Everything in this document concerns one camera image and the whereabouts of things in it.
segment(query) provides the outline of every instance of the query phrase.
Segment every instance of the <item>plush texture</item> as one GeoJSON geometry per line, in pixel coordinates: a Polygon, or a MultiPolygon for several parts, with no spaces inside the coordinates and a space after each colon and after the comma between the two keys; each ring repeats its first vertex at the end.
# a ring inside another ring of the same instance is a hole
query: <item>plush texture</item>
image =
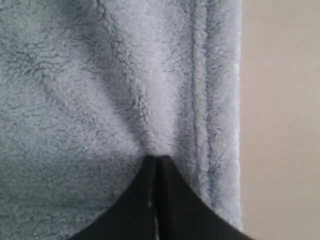
{"type": "Polygon", "coordinates": [[[240,0],[0,3],[0,239],[67,239],[171,155],[241,228],[240,0]]]}

